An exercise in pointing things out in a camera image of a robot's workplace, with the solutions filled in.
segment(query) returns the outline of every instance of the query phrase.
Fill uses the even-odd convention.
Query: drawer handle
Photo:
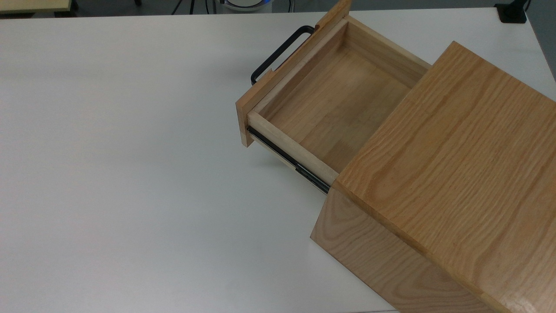
[[[313,26],[305,25],[299,27],[291,36],[288,38],[273,54],[269,56],[262,64],[259,66],[251,75],[251,85],[254,85],[257,82],[257,78],[261,76],[261,74],[272,65],[274,61],[282,54],[288,47],[294,43],[299,36],[303,35],[304,33],[308,33],[312,35],[315,32],[315,28]]]

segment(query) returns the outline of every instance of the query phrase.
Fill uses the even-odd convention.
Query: cabinet top
[[[501,312],[556,311],[556,102],[452,43],[335,186]]]

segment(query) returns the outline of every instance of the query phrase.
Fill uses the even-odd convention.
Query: floor
[[[134,15],[169,15],[179,0],[142,0],[136,6],[133,0],[77,0],[78,17],[87,16],[134,16]],[[182,0],[175,14],[189,14],[192,0]],[[295,12],[328,11],[337,0],[293,0]],[[216,5],[217,13],[221,11]],[[458,7],[492,7],[495,3],[509,3],[509,0],[353,0],[352,10],[381,9],[420,9],[420,8],[458,8]],[[212,0],[196,0],[194,14],[213,13]],[[287,12],[289,0],[274,0],[273,12]],[[556,1],[533,0],[527,11],[529,20],[537,34],[540,46],[547,58],[553,76],[556,77]],[[32,18],[49,18],[52,13],[37,13]]]

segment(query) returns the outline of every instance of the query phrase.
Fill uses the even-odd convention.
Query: white tabletop
[[[309,239],[325,196],[240,143],[251,72],[322,15],[0,21],[0,311],[392,310]],[[493,8],[352,15],[556,99],[530,24]]]

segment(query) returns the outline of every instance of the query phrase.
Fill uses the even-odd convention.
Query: wooden drawer
[[[327,193],[311,238],[401,313],[556,312],[556,102],[349,4],[236,103],[242,142]]]
[[[348,11],[341,1],[271,78],[257,82],[260,99],[237,102],[244,144],[253,138],[278,152],[325,192],[430,67]]]

